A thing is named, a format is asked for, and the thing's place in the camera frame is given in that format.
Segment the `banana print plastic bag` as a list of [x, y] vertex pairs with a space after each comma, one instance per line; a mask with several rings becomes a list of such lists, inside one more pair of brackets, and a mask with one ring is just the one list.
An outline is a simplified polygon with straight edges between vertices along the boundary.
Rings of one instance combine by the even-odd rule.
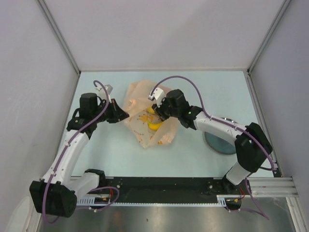
[[154, 86], [155, 83], [150, 80], [131, 83], [123, 103], [123, 110], [129, 114], [124, 124], [131, 129], [143, 148], [169, 145], [175, 138], [180, 125], [178, 119], [171, 117], [163, 121], [157, 131], [148, 128], [146, 109], [156, 103], [148, 99]]

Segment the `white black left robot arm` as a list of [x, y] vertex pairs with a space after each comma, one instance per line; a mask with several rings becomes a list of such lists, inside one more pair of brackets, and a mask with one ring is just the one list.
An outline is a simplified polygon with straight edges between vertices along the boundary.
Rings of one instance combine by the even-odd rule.
[[129, 118], [129, 114], [119, 107], [115, 99], [102, 99], [95, 93], [84, 93], [68, 122], [65, 140], [53, 164], [39, 180], [29, 187], [35, 209], [42, 215], [69, 218], [77, 202], [94, 191], [102, 193], [107, 188], [105, 172], [87, 169], [83, 175], [71, 181], [75, 164], [98, 123], [118, 123]]

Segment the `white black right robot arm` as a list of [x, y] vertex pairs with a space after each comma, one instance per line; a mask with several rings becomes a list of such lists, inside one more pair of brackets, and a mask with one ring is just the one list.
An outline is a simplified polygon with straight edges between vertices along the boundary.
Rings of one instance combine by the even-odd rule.
[[223, 181], [223, 189], [228, 194], [239, 190], [240, 183], [257, 172], [273, 151], [258, 124], [244, 126], [220, 117], [208, 116], [201, 107], [190, 105], [179, 89], [165, 93], [156, 88], [149, 94], [149, 99], [155, 101], [152, 109], [163, 121], [170, 117], [177, 118], [185, 128], [212, 134], [235, 147], [237, 162], [224, 175]]

